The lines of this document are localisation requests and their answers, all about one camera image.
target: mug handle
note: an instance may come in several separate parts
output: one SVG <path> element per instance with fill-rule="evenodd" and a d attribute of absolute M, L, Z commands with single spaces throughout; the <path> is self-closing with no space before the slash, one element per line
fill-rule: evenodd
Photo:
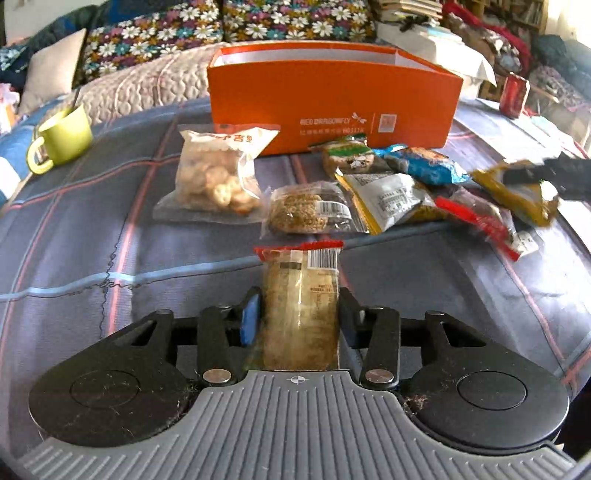
<path fill-rule="evenodd" d="M 29 169 L 37 175 L 43 175 L 45 172 L 48 172 L 53 168 L 53 160 L 46 160 L 41 164 L 35 162 L 35 154 L 44 143 L 45 139 L 43 137 L 38 137 L 27 150 L 27 165 L 29 165 Z"/>

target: stack of books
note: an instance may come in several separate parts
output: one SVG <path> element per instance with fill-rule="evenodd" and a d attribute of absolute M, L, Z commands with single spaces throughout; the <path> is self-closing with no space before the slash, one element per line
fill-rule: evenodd
<path fill-rule="evenodd" d="M 437 0 L 370 0 L 380 22 L 403 21 L 409 15 L 426 15 L 441 20 L 441 3 Z"/>

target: gray ribbed plate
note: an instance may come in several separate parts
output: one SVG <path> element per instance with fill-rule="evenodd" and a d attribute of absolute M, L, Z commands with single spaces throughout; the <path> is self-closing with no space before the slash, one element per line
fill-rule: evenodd
<path fill-rule="evenodd" d="M 419 430 L 392 394 L 342 371 L 250 371 L 237 385 L 203 390 L 150 440 L 94 449 L 48 439 L 20 461 L 43 480 L 553 480 L 574 465 L 549 447 L 456 451 Z"/>

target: red cloth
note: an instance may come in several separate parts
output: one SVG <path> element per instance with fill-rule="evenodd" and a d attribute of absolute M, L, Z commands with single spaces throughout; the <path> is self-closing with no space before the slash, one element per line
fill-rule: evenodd
<path fill-rule="evenodd" d="M 516 37 L 506 28 L 496 27 L 494 25 L 485 24 L 482 20 L 480 20 L 476 15 L 472 12 L 466 10 L 461 5 L 458 5 L 454 2 L 454 0 L 447 0 L 445 5 L 443 5 L 443 14 L 454 14 L 460 17 L 465 23 L 470 25 L 471 27 L 485 27 L 493 32 L 497 32 L 500 35 L 503 35 L 507 39 L 507 41 L 519 50 L 519 60 L 521 62 L 521 73 L 522 77 L 526 77 L 527 74 L 530 72 L 531 67 L 531 52 L 523 40 L 519 37 Z"/>

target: beige quilted blanket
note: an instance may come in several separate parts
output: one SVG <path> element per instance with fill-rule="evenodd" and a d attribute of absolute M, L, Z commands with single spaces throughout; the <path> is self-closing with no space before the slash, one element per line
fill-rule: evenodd
<path fill-rule="evenodd" d="M 192 48 L 111 73 L 84 85 L 78 103 L 84 104 L 92 124 L 99 124 L 155 106 L 207 96 L 207 65 L 218 49 L 228 45 Z M 74 92 L 44 119 L 73 99 Z"/>

